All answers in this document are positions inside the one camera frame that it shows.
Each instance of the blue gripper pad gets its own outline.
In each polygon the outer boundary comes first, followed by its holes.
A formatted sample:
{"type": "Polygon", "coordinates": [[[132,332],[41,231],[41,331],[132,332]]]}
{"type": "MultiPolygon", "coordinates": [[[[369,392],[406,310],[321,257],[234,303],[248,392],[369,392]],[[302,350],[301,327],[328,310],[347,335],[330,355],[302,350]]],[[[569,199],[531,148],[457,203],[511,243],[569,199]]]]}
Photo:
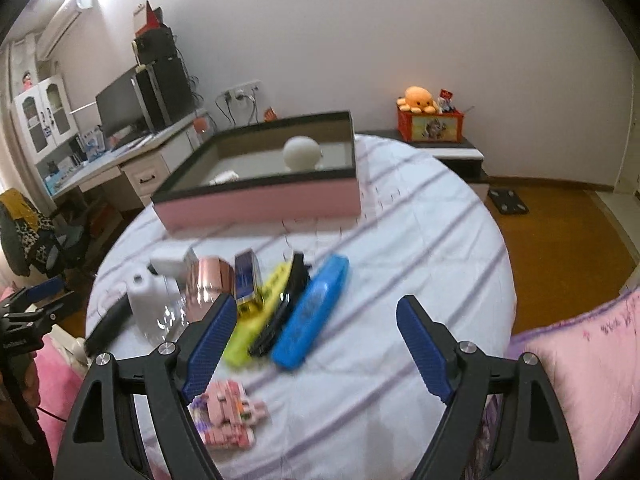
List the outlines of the blue gripper pad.
{"type": "Polygon", "coordinates": [[[434,323],[414,296],[398,301],[396,321],[424,384],[449,405],[458,386],[457,342],[441,323],[434,323]]]}
{"type": "Polygon", "coordinates": [[[32,286],[27,290],[26,294],[28,301],[30,301],[31,303],[37,303],[44,300],[45,298],[55,296],[64,288],[64,280],[60,276],[55,276],[54,278],[51,278],[46,282],[32,286]]]}
{"type": "Polygon", "coordinates": [[[175,383],[187,404],[207,389],[238,318],[236,300],[220,294],[206,316],[191,323],[177,343],[175,383]]]}

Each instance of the round table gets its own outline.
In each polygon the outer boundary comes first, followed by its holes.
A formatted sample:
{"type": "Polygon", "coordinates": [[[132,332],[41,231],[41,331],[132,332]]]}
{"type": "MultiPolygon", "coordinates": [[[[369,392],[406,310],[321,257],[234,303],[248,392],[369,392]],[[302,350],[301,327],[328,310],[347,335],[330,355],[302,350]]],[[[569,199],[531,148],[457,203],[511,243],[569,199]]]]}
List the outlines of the round table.
{"type": "MultiPolygon", "coordinates": [[[[251,450],[212,452],[225,479],[394,480],[411,475],[444,406],[430,395],[396,327],[396,304],[414,294],[458,340],[502,355],[515,292],[500,231],[471,188],[425,151],[356,136],[362,214],[358,219],[229,224],[169,234],[153,207],[127,228],[95,280],[88,333],[125,290],[124,280],[164,247],[233,261],[253,248],[263,276],[293,251],[314,268],[336,252],[350,260],[338,305],[294,373],[272,363],[215,378],[244,384],[270,417],[251,450]]],[[[121,358],[152,351],[130,324],[111,346],[121,358]]],[[[140,428],[152,462],[164,466],[144,399],[140,428]]]]}

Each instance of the metal screw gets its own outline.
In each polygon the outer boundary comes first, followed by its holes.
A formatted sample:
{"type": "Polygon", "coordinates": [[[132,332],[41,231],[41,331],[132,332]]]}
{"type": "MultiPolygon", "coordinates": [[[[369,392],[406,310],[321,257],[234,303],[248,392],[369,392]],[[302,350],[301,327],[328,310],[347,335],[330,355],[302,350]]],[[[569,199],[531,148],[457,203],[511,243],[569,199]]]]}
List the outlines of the metal screw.
{"type": "Polygon", "coordinates": [[[175,352],[175,344],[171,343],[171,342],[167,342],[167,343],[162,343],[159,347],[158,347],[158,351],[162,354],[162,355],[169,355],[175,352]]]}
{"type": "Polygon", "coordinates": [[[532,354],[531,352],[524,352],[524,354],[522,355],[522,360],[527,365],[533,366],[538,364],[538,356],[535,354],[532,354]]]}
{"type": "Polygon", "coordinates": [[[472,343],[471,341],[460,341],[460,349],[465,354],[473,354],[476,352],[476,350],[478,350],[478,347],[476,346],[475,343],[472,343]]]}
{"type": "Polygon", "coordinates": [[[103,366],[111,361],[111,356],[109,354],[100,354],[97,358],[95,358],[95,363],[98,366],[103,366]]]}

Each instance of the toy storage box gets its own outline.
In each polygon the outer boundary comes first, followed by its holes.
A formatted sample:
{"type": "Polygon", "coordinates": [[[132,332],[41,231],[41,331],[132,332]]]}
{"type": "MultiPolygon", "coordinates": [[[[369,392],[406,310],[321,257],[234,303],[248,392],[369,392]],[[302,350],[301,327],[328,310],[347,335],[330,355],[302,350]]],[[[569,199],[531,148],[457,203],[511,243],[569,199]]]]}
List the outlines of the toy storage box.
{"type": "Polygon", "coordinates": [[[407,142],[461,142],[460,112],[447,114],[414,114],[398,108],[398,130],[407,142]]]}
{"type": "Polygon", "coordinates": [[[293,117],[216,134],[162,183],[152,201],[172,232],[229,222],[359,216],[351,115],[293,117]],[[316,170],[286,168],[282,148],[293,136],[320,145],[316,170]],[[239,179],[211,184],[225,171],[239,179]]]}

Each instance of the blue pencil case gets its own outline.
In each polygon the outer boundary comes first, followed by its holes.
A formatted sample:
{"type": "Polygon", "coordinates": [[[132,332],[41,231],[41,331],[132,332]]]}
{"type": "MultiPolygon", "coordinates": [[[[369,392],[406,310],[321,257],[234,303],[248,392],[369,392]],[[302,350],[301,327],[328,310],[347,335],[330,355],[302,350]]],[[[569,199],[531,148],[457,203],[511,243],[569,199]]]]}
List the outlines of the blue pencil case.
{"type": "Polygon", "coordinates": [[[298,300],[289,322],[271,351],[274,363],[287,370],[302,364],[340,298],[349,260],[332,254],[298,300]]]}

